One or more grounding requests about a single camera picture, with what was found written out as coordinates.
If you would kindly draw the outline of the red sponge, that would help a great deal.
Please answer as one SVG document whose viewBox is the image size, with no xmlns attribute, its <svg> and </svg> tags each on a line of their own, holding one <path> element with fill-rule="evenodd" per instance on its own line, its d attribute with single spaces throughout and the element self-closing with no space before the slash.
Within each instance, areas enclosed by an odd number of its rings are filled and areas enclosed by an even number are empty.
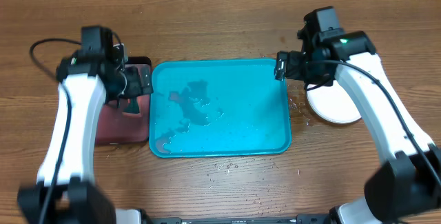
<svg viewBox="0 0 441 224">
<path fill-rule="evenodd" d="M 127 100 L 127 105 L 123 109 L 122 114 L 130 117 L 141 116 L 141 108 L 136 98 Z"/>
</svg>

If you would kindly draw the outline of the dark tray with red water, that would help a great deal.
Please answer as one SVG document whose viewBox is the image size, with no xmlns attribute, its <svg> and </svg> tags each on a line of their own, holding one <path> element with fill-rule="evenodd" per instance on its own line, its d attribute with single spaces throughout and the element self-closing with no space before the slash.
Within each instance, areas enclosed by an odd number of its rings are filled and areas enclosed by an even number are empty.
<svg viewBox="0 0 441 224">
<path fill-rule="evenodd" d="M 95 145 L 144 143 L 149 139 L 150 95 L 136 98 L 141 108 L 140 117 L 122 114 L 128 99 L 106 103 L 99 115 Z"/>
</svg>

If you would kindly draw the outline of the white pink plate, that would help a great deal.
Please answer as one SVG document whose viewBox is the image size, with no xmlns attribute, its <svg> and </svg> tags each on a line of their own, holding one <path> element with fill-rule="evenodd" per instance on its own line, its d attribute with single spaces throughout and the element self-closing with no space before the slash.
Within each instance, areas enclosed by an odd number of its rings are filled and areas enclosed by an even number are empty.
<svg viewBox="0 0 441 224">
<path fill-rule="evenodd" d="M 309 107 L 325 121 L 345 125 L 361 119 L 356 105 L 337 80 L 331 86 L 308 85 L 306 97 Z"/>
</svg>

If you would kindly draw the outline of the teal plastic tray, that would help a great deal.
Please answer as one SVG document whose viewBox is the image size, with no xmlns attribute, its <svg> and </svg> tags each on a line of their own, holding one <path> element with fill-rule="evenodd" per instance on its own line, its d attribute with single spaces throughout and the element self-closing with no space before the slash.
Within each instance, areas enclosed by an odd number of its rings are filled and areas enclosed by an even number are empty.
<svg viewBox="0 0 441 224">
<path fill-rule="evenodd" d="M 280 154 L 291 145 L 285 81 L 274 59 L 164 62 L 152 72 L 151 151 L 158 157 Z"/>
</svg>

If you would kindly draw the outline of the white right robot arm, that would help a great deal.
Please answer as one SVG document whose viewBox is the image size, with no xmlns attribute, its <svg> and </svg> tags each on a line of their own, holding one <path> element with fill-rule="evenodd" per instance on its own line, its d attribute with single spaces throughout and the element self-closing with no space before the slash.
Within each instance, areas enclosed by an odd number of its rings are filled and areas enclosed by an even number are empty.
<svg viewBox="0 0 441 224">
<path fill-rule="evenodd" d="M 440 208 L 440 148 L 407 112 L 369 37 L 363 31 L 299 37 L 300 52 L 278 52 L 276 79 L 318 87 L 337 81 L 357 107 L 381 162 L 363 197 L 333 208 L 330 223 L 397 223 Z"/>
</svg>

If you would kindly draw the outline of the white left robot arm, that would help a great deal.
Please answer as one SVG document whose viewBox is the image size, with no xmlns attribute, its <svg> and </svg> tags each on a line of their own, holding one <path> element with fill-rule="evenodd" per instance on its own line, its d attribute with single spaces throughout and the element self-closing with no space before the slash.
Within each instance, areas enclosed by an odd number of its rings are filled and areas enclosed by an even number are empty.
<svg viewBox="0 0 441 224">
<path fill-rule="evenodd" d="M 99 75 L 70 74 L 59 85 L 59 106 L 48 152 L 33 187 L 17 203 L 28 223 L 151 223 L 143 209 L 118 209 L 94 180 L 96 145 L 144 143 L 149 137 L 151 61 L 130 57 L 121 71 L 121 104 L 108 101 Z"/>
</svg>

